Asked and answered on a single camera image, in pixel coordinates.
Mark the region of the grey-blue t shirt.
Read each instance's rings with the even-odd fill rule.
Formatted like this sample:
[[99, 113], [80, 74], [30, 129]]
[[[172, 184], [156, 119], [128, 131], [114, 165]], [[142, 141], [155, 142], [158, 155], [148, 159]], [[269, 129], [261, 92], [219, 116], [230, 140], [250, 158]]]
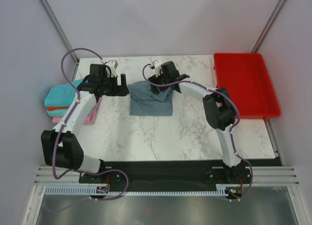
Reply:
[[173, 91], [170, 88], [155, 94], [147, 81], [139, 81], [129, 84], [128, 90], [131, 116], [173, 115]]

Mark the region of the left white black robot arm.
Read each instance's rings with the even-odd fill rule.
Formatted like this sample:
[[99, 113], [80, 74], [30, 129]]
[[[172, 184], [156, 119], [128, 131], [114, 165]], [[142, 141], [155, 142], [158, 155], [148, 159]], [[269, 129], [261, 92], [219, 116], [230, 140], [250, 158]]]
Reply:
[[126, 75], [117, 76], [118, 62], [109, 60], [91, 64], [89, 74], [75, 86], [75, 97], [65, 116], [41, 134], [45, 163], [52, 167], [88, 172], [97, 183], [105, 181], [103, 161], [84, 153], [78, 141], [79, 131], [91, 109], [103, 96], [126, 96], [129, 91]]

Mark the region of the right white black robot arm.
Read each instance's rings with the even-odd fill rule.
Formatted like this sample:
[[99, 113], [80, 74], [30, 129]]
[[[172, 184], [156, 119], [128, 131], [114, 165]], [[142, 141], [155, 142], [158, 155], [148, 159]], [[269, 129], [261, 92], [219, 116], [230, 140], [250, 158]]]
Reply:
[[142, 75], [156, 94], [170, 88], [203, 103], [206, 120], [216, 131], [220, 142], [222, 161], [228, 167], [223, 170], [223, 177], [229, 183], [236, 182], [241, 177], [236, 166], [242, 158], [238, 156], [234, 144], [233, 128], [239, 123], [240, 114], [228, 91], [225, 88], [206, 87], [189, 75], [180, 74], [172, 61], [162, 63], [154, 60], [143, 67]]

